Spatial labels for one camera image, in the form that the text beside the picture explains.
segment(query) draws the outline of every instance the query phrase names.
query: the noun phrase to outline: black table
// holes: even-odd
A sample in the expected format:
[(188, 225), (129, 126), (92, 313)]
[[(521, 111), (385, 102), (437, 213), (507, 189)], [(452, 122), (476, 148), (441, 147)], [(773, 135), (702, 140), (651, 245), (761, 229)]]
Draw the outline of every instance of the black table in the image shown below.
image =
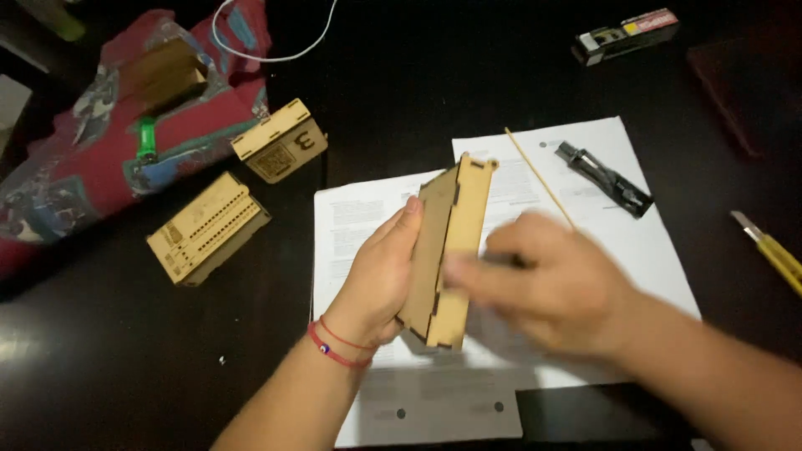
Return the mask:
[[(446, 167), (451, 138), (505, 126), (621, 116), (705, 320), (802, 362), (802, 303), (728, 217), (741, 209), (802, 255), (802, 156), (741, 158), (684, 60), (689, 45), (753, 11), (669, 2), (684, 23), (672, 43), (590, 69), (569, 53), (573, 34), (665, 5), (342, 0), (318, 49), (265, 67), (273, 107), (302, 97), (329, 133), (324, 158), (278, 185), (227, 160), (60, 243), (50, 263), (4, 284), (0, 447), (209, 446), (304, 331), (314, 192)], [(311, 1), (269, 2), (268, 12), (275, 55), (308, 45), (328, 14)], [(274, 219), (200, 287), (175, 288), (144, 237), (223, 170)], [(531, 441), (693, 435), (632, 384), (518, 401)]]

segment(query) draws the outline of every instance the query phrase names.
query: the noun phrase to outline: wooden stick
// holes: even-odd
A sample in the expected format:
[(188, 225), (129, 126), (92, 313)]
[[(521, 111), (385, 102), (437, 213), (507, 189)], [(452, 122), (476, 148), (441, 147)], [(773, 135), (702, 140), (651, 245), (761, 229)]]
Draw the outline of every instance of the wooden stick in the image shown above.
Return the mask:
[(537, 180), (541, 181), (541, 184), (543, 184), (543, 188), (546, 188), (546, 191), (549, 193), (549, 196), (551, 196), (554, 203), (557, 204), (558, 207), (560, 207), (560, 211), (562, 212), (563, 216), (565, 216), (565, 219), (568, 220), (568, 223), (571, 225), (571, 228), (576, 229), (577, 227), (573, 224), (573, 221), (571, 221), (571, 217), (568, 215), (568, 212), (565, 211), (565, 207), (563, 207), (560, 201), (557, 200), (557, 196), (555, 196), (554, 193), (552, 193), (552, 190), (551, 188), (549, 188), (549, 185), (546, 183), (545, 180), (543, 180), (543, 177), (541, 177), (541, 174), (537, 171), (537, 169), (535, 169), (535, 165), (533, 165), (532, 161), (529, 160), (529, 157), (526, 156), (526, 154), (524, 153), (524, 149), (520, 148), (520, 145), (518, 145), (518, 141), (515, 140), (515, 136), (512, 135), (512, 133), (509, 131), (509, 128), (504, 127), (504, 131), (507, 132), (507, 136), (509, 136), (509, 139), (512, 140), (512, 143), (515, 144), (515, 148), (518, 149), (518, 152), (522, 157), (524, 157), (524, 160), (526, 160), (526, 163), (532, 169), (532, 172), (535, 173)]

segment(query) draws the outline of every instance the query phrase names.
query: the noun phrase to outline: white cable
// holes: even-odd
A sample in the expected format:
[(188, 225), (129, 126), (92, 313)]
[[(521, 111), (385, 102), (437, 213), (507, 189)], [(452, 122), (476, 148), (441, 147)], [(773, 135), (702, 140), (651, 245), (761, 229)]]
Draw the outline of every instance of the white cable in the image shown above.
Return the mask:
[(320, 35), (317, 41), (313, 42), (312, 45), (308, 46), (306, 50), (292, 56), (284, 56), (281, 58), (259, 58), (258, 56), (247, 55), (245, 53), (240, 53), (233, 48), (226, 46), (223, 42), (220, 41), (220, 36), (217, 36), (217, 16), (220, 15), (220, 11), (223, 10), (228, 4), (232, 3), (234, 0), (225, 0), (217, 11), (214, 13), (214, 17), (212, 17), (212, 34), (214, 35), (214, 40), (217, 41), (217, 44), (220, 47), (226, 49), (228, 52), (233, 53), (235, 55), (241, 56), (242, 58), (252, 59), (254, 61), (261, 61), (262, 63), (282, 63), (284, 61), (291, 61), (296, 58), (301, 58), (303, 55), (309, 53), (310, 50), (314, 49), (320, 41), (323, 40), (323, 36), (326, 36), (326, 32), (329, 30), (329, 25), (331, 24), (331, 16), (334, 15), (334, 7), (337, 6), (337, 0), (334, 0), (334, 3), (331, 4), (331, 11), (329, 11), (329, 20), (326, 21), (326, 28), (323, 29), (323, 33)]

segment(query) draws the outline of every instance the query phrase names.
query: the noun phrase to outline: forearm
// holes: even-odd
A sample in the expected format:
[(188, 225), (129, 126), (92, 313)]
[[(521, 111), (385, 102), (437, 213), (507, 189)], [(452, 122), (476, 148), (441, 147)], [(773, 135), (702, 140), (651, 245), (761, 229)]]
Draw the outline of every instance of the forearm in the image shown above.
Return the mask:
[(624, 370), (728, 449), (802, 449), (802, 369), (662, 302), (638, 304)]
[(326, 357), (304, 336), (213, 449), (332, 449), (363, 372)]

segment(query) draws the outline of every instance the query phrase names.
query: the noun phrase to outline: patterned cloth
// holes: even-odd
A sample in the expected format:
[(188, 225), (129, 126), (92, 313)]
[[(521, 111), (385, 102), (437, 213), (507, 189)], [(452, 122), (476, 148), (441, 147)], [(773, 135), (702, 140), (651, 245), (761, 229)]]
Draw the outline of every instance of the patterned cloth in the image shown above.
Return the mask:
[[(173, 18), (171, 11), (150, 10), (106, 43), (94, 83), (0, 185), (0, 279), (44, 245), (232, 155), (229, 140), (267, 117), (259, 63), (220, 49), (211, 18), (189, 32)], [(221, 13), (217, 30), (227, 46), (251, 55), (266, 55), (271, 44), (262, 0), (239, 0)], [(117, 68), (176, 37), (209, 67), (209, 85), (200, 98), (156, 119), (159, 160), (142, 165), (136, 159), (141, 108), (131, 97), (117, 98)]]

